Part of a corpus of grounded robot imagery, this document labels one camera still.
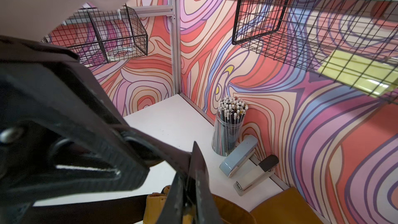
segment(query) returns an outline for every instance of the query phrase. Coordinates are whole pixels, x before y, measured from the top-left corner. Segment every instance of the white desk surface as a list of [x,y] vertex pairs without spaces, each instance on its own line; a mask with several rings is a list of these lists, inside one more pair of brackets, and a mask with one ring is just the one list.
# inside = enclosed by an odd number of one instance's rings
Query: white desk surface
[[[282,191],[268,178],[245,195],[239,196],[232,185],[237,177],[250,171],[255,166],[254,163],[248,160],[232,178],[226,177],[219,169],[225,157],[217,155],[211,148],[213,126],[179,95],[146,107],[124,119],[131,127],[185,151],[192,151],[193,142],[196,141],[209,171],[210,191],[247,211]],[[69,195],[37,201],[35,206],[104,201],[160,192],[164,186],[172,184],[174,175],[175,170],[162,162],[151,167],[144,185],[137,190]]]

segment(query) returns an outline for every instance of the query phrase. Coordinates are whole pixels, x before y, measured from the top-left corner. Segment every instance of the metal bolt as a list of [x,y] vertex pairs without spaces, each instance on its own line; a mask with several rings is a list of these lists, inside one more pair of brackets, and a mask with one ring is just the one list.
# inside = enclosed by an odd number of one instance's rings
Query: metal bolt
[[5,129],[0,133],[0,142],[3,144],[10,144],[16,141],[18,138],[22,137],[23,128],[21,127],[11,127]]

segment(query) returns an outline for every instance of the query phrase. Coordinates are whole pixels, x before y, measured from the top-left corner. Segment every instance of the metal grid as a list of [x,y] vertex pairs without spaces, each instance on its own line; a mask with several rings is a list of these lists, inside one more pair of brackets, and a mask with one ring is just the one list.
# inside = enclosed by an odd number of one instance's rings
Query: metal grid
[[86,67],[148,55],[148,34],[134,9],[78,10],[41,40],[64,46]]
[[[335,82],[398,104],[391,79],[398,72],[398,0],[238,0],[232,43],[283,63],[326,76],[337,68]],[[333,59],[335,50],[348,52],[346,62]],[[356,55],[368,61],[353,66]],[[391,70],[375,76],[373,67]],[[354,75],[349,81],[344,77]],[[362,80],[374,88],[358,86]]]

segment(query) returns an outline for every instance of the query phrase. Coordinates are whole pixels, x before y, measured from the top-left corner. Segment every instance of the yellow sticky note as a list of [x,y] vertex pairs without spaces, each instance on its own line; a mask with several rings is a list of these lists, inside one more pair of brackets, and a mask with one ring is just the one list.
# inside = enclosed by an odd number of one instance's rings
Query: yellow sticky note
[[394,66],[341,50],[333,51],[318,72],[375,98],[398,85],[398,69]]

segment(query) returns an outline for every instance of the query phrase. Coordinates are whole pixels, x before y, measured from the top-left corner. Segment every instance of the pencil cup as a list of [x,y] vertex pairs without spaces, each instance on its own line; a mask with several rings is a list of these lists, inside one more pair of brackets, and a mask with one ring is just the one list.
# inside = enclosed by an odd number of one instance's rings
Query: pencil cup
[[227,123],[217,114],[211,147],[218,155],[226,157],[235,149],[242,125],[243,121],[237,124]]

